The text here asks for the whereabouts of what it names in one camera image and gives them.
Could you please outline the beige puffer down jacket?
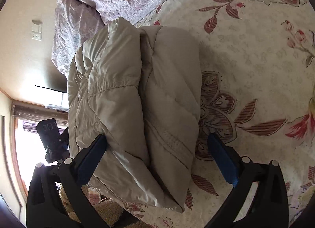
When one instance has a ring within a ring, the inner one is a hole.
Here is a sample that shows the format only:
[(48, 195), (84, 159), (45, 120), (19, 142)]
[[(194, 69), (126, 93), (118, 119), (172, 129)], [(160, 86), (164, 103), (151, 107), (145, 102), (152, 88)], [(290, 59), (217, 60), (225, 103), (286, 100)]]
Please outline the beige puffer down jacket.
[(186, 30), (118, 18), (86, 40), (68, 75), (70, 155), (98, 135), (89, 180), (125, 202), (184, 211), (201, 115), (200, 49)]

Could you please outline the pink crinkled duvet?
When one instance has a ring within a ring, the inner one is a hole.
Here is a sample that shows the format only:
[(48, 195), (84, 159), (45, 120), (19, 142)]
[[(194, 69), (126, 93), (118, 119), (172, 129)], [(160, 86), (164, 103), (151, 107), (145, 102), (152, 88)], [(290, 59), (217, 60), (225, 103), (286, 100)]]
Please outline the pink crinkled duvet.
[(179, 6), (186, 0), (57, 0), (51, 60), (68, 77), (75, 52), (110, 22), (122, 17), (137, 27), (165, 25), (164, 15)]

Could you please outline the floral bed sheet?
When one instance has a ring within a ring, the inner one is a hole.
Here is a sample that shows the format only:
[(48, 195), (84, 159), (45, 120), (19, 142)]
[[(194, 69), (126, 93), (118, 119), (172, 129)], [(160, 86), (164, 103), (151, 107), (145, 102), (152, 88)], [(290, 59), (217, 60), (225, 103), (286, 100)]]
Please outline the floral bed sheet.
[(217, 133), (255, 162), (277, 160), (291, 227), (314, 194), (314, 8), (312, 0), (186, 0), (164, 15), (201, 45), (199, 137), (185, 212), (119, 201), (152, 227), (203, 227), (231, 191), (207, 152)]

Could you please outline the wooden window frame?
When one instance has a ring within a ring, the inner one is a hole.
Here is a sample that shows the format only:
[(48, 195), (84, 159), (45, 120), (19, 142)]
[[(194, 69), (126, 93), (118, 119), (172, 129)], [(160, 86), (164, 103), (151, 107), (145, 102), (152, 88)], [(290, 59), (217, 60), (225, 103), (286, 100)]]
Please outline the wooden window frame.
[(27, 197), (34, 167), (41, 162), (46, 166), (46, 151), (36, 131), (37, 124), (54, 118), (60, 129), (68, 126), (68, 112), (54, 106), (25, 103), (14, 100), (12, 103), (11, 156), (18, 187), (24, 198)]

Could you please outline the dark wall-mounted television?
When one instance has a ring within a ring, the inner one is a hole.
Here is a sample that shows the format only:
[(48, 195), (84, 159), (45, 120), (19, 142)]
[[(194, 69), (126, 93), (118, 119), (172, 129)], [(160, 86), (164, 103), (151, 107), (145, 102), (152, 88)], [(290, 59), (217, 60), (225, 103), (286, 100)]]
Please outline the dark wall-mounted television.
[(35, 83), (36, 87), (50, 89), (57, 92), (67, 92), (67, 79), (66, 77), (54, 68), (44, 74), (44, 79)]

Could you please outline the white wall switch socket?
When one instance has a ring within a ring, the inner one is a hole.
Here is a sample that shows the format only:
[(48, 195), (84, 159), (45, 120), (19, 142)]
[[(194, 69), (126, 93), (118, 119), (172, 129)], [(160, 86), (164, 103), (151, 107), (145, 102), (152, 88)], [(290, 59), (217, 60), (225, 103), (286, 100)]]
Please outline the white wall switch socket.
[(42, 40), (42, 22), (39, 20), (32, 20), (31, 28), (32, 39), (41, 41)]

